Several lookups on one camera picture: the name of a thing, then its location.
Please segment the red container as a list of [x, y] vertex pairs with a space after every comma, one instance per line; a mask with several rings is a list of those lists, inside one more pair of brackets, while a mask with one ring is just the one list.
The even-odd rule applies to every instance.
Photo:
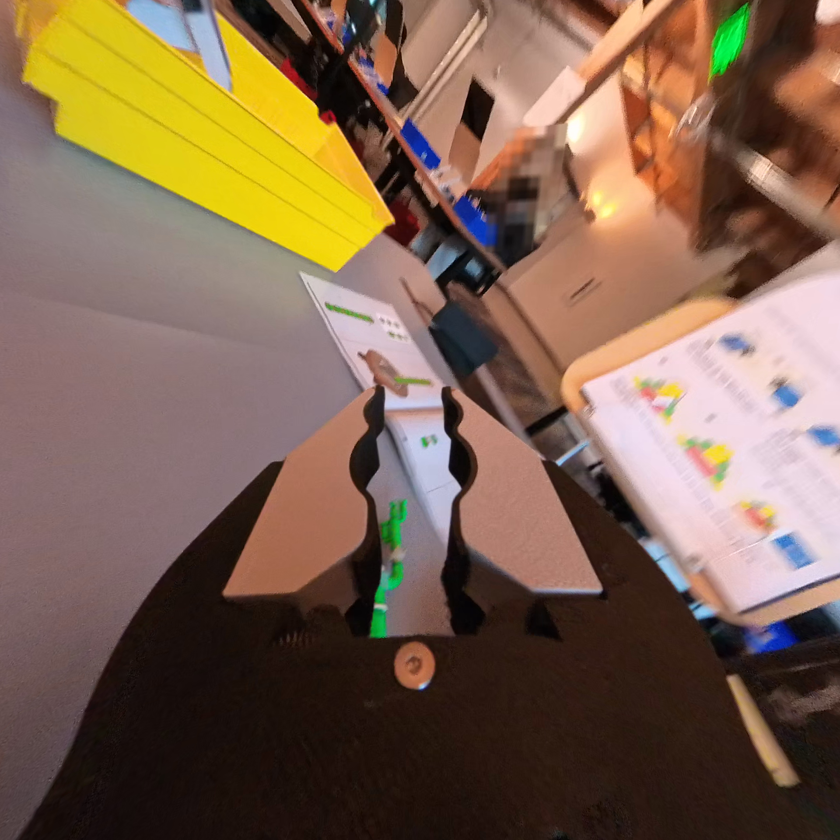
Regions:
[[395, 199], [388, 206], [393, 223], [384, 229], [384, 234], [400, 246], [408, 249], [421, 232], [419, 220], [408, 203]]

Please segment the stack of yellow bins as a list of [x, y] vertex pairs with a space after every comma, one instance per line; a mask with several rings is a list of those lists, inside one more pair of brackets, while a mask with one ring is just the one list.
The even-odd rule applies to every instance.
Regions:
[[128, 2], [12, 6], [61, 139], [329, 270], [394, 223], [340, 127], [224, 16], [230, 87]]

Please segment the black box with green light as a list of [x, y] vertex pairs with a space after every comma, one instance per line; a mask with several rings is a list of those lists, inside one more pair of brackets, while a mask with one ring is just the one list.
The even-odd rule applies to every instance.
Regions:
[[455, 301], [446, 302], [433, 315], [428, 330], [458, 380], [474, 374], [499, 351], [491, 336]]

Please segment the green toy bamboo stalk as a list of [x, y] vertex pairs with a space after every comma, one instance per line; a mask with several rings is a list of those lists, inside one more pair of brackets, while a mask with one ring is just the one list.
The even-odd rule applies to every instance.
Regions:
[[381, 574], [374, 595], [370, 638], [387, 636], [387, 599], [403, 582], [404, 576], [403, 525], [406, 517], [407, 500], [393, 500], [390, 503], [389, 517], [381, 524]]

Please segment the long wooden table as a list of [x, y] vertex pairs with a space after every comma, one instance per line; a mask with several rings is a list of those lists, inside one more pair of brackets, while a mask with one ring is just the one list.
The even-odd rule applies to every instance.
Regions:
[[452, 202], [435, 183], [433, 173], [426, 168], [403, 137], [402, 128], [391, 103], [377, 86], [364, 76], [350, 48], [342, 46], [340, 37], [329, 30], [310, 2], [292, 1], [290, 4], [303, 19], [311, 36], [330, 57], [328, 68], [318, 84], [319, 108], [324, 110], [333, 97], [333, 77], [347, 81], [349, 74], [353, 74], [356, 79], [355, 86], [364, 90], [367, 101], [377, 112], [379, 122], [386, 126], [385, 151], [391, 156], [388, 165], [395, 167], [391, 180], [385, 181], [381, 177], [375, 182], [377, 191], [384, 195], [398, 181], [404, 181], [427, 215], [427, 229], [437, 236], [436, 245], [431, 246], [432, 235], [426, 235], [426, 250], [421, 255], [423, 262], [427, 264], [433, 256], [440, 253], [447, 241], [450, 241], [457, 251], [455, 259], [436, 276], [436, 283], [445, 289], [449, 282], [466, 281], [469, 277], [469, 282], [476, 283], [476, 293], [482, 294], [498, 280], [507, 267], [462, 223]]

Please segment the green exit sign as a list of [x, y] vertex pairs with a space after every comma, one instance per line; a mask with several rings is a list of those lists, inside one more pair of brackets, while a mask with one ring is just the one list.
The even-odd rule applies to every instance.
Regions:
[[751, 3], [743, 2], [720, 22], [711, 42], [709, 82], [725, 75], [739, 59], [747, 42], [751, 15]]

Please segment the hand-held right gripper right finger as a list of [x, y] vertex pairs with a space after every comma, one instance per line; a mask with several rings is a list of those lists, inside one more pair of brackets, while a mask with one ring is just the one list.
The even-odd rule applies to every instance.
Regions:
[[603, 584], [542, 458], [465, 393], [444, 388], [451, 504], [442, 586], [456, 635], [477, 634], [501, 608], [555, 635], [548, 604], [600, 597]]

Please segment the open instruction booklet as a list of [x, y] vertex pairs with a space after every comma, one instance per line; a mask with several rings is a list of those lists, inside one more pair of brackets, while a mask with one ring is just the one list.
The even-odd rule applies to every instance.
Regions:
[[383, 388], [385, 426], [446, 545], [459, 484], [448, 467], [443, 382], [392, 306], [306, 272], [299, 276], [360, 388]]

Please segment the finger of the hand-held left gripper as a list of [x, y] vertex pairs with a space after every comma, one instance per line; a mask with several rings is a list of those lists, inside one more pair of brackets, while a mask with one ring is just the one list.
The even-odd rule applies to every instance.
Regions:
[[128, 1], [125, 7], [135, 20], [168, 46], [179, 51], [197, 51], [179, 2]]
[[232, 72], [214, 2], [183, 1], [182, 11], [187, 32], [207, 75], [220, 87], [231, 91]]

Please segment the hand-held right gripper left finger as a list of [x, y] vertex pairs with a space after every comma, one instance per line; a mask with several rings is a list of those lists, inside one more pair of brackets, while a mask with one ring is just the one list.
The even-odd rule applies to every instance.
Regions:
[[369, 485], [380, 467], [385, 389], [363, 391], [282, 461], [224, 587], [240, 605], [307, 616], [333, 608], [368, 637], [382, 572]]

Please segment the blue plastic bin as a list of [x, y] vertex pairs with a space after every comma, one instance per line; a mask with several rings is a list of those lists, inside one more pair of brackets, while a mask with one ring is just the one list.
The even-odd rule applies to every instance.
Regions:
[[440, 156], [414, 121], [411, 119], [404, 121], [400, 136], [406, 142], [408, 149], [415, 154], [427, 170], [434, 171], [440, 166]]
[[479, 201], [462, 195], [453, 205], [458, 220], [472, 237], [486, 248], [494, 248], [497, 242], [497, 223], [491, 215], [482, 209]]

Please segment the grey desk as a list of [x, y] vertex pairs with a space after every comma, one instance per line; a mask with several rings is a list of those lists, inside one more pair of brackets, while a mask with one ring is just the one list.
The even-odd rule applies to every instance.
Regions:
[[380, 235], [339, 272], [57, 137], [2, 2], [1, 829], [52, 784], [174, 560], [359, 387], [300, 273], [388, 301], [456, 381]]

